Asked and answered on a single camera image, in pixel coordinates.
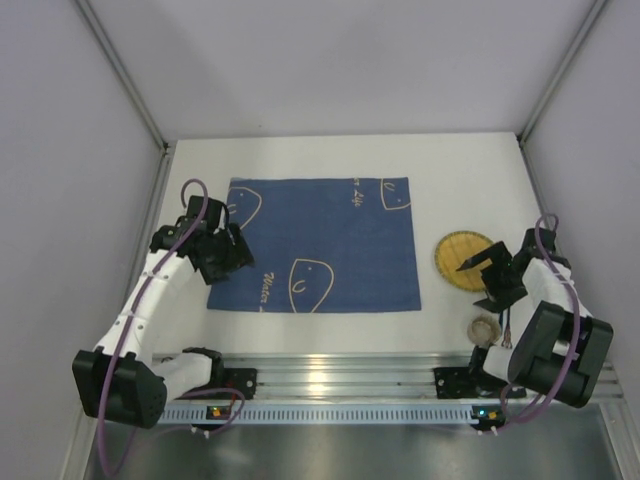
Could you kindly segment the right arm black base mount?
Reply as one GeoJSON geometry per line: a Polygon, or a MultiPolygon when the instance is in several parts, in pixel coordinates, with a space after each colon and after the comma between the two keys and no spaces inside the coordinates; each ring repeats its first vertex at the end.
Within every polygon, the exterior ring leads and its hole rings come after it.
{"type": "Polygon", "coordinates": [[[472,372],[468,367],[439,367],[433,374],[440,400],[498,399],[507,386],[504,380],[484,372],[472,372]]]}

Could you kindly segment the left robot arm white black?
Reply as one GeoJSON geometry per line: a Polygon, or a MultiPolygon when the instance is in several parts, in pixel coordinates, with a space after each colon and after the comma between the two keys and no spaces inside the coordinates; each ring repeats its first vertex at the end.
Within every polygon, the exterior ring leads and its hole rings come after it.
{"type": "Polygon", "coordinates": [[[87,416],[149,429],[168,402],[224,387],[224,363],[215,350],[187,347],[163,366],[152,360],[169,310],[190,280],[211,286],[253,265],[241,228],[229,217],[223,202],[192,196],[175,224],[153,234],[143,271],[113,325],[72,362],[87,416]]]}

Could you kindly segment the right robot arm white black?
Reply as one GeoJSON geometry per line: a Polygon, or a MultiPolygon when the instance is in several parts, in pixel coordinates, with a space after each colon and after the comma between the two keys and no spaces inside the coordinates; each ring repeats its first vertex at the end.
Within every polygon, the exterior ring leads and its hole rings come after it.
{"type": "Polygon", "coordinates": [[[531,302],[523,333],[512,348],[477,346],[469,375],[481,385],[512,384],[574,408],[585,406],[594,391],[613,340],[613,327],[592,316],[571,280],[571,265],[556,248],[556,231],[540,226],[526,231],[520,250],[511,254],[497,242],[459,266],[480,270],[486,297],[481,309],[509,316],[523,300],[531,302]]]}

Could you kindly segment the yellow woven round coaster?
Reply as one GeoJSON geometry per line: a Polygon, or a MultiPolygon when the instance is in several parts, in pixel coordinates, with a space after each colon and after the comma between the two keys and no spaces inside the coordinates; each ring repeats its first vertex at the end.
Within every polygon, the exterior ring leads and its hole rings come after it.
{"type": "Polygon", "coordinates": [[[445,235],[436,245],[434,263],[441,277],[452,286],[471,293],[484,291],[481,269],[489,266],[489,260],[479,266],[459,271],[462,264],[481,251],[493,245],[493,241],[478,232],[460,230],[445,235]]]}

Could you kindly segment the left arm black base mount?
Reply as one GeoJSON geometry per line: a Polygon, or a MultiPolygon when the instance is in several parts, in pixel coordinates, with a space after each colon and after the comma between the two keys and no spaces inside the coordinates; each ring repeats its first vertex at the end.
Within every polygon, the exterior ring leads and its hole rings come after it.
{"type": "Polygon", "coordinates": [[[221,386],[240,391],[246,400],[256,393],[258,371],[255,368],[225,368],[221,386]]]}

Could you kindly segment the small beige round cup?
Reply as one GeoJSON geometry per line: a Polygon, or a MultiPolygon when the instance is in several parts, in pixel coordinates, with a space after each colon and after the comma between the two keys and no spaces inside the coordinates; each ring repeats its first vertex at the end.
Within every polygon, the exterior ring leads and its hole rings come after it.
{"type": "Polygon", "coordinates": [[[488,348],[501,338],[501,326],[491,316],[480,315],[474,318],[467,327],[469,340],[478,347],[488,348]]]}

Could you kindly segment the blue placemat cloth gold pattern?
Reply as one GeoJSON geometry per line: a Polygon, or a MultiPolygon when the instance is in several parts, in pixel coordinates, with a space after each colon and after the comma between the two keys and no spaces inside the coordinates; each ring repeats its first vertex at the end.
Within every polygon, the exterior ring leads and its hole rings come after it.
{"type": "Polygon", "coordinates": [[[227,206],[255,264],[212,286],[208,309],[420,310],[408,178],[234,178],[227,206]]]}

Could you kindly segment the blue handled cutlery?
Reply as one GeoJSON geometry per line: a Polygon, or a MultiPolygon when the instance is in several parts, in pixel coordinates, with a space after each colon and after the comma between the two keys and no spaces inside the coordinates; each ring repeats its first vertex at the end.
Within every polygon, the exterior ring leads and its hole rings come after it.
{"type": "Polygon", "coordinates": [[[499,325],[501,327],[501,346],[512,349],[511,308],[507,308],[499,314],[499,325]]]}

